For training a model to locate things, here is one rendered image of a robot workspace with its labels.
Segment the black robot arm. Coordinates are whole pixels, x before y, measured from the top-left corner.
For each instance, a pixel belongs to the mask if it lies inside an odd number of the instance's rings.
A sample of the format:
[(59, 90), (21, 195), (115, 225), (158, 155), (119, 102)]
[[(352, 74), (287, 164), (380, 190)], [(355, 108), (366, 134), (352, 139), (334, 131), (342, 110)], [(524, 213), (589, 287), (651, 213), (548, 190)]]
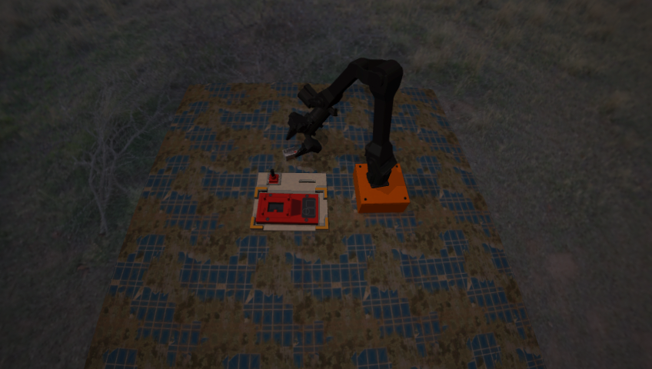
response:
[[(393, 59), (358, 58), (346, 67), (330, 87), (317, 93), (310, 84), (306, 84), (298, 93), (308, 109), (314, 108), (312, 115), (324, 123), (330, 114), (338, 116), (338, 110), (332, 106), (343, 98), (343, 92), (355, 81), (359, 79), (361, 83), (369, 85), (374, 96), (374, 126), (373, 138), (365, 146), (364, 156), (368, 163), (366, 175), (372, 188), (388, 186), (391, 169), (397, 164), (389, 134), (393, 100), (403, 74), (402, 67)], [(292, 115), (288, 121), (291, 130), (306, 135), (311, 127), (311, 120), (306, 118), (307, 114)]]

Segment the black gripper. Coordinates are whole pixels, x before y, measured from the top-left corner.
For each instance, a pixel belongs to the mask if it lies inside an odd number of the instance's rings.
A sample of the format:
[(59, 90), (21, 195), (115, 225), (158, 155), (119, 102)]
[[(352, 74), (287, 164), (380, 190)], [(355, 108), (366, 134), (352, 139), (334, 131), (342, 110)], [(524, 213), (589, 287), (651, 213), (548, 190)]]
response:
[[(319, 153), (319, 152), (321, 151), (321, 149), (322, 149), (321, 144), (319, 143), (319, 141), (318, 141), (317, 139), (312, 138), (311, 135), (315, 136), (315, 135), (316, 135), (315, 132), (316, 132), (319, 128), (323, 128), (323, 127), (324, 127), (324, 126), (323, 126), (323, 123), (320, 122), (319, 120), (317, 120), (317, 119), (312, 115), (311, 112), (310, 112), (310, 113), (306, 113), (306, 114), (307, 114), (307, 118), (306, 118), (306, 119), (307, 119), (308, 121), (311, 120), (311, 127), (310, 127), (310, 129), (309, 129), (309, 131), (308, 131), (308, 133), (307, 133), (306, 135), (303, 134), (303, 135), (306, 137), (306, 139), (304, 140), (304, 143), (303, 143), (303, 142), (301, 143), (301, 147), (299, 148), (299, 150), (298, 150), (298, 151), (296, 152), (296, 154), (294, 155), (295, 157), (298, 157), (298, 156), (300, 156), (300, 155), (306, 154), (306, 153), (311, 152), (311, 151), (316, 152), (316, 153)], [(301, 115), (301, 114), (298, 114), (298, 113), (296, 113), (296, 112), (292, 112), (292, 113), (290, 113), (290, 115), (289, 115), (288, 117), (290, 118), (292, 115)], [(302, 115), (301, 115), (301, 116), (302, 116)], [(291, 128), (290, 128), (286, 140), (288, 141), (288, 140), (289, 140), (290, 138), (292, 138), (295, 134), (297, 134), (297, 132), (296, 132), (296, 131), (292, 131)]]

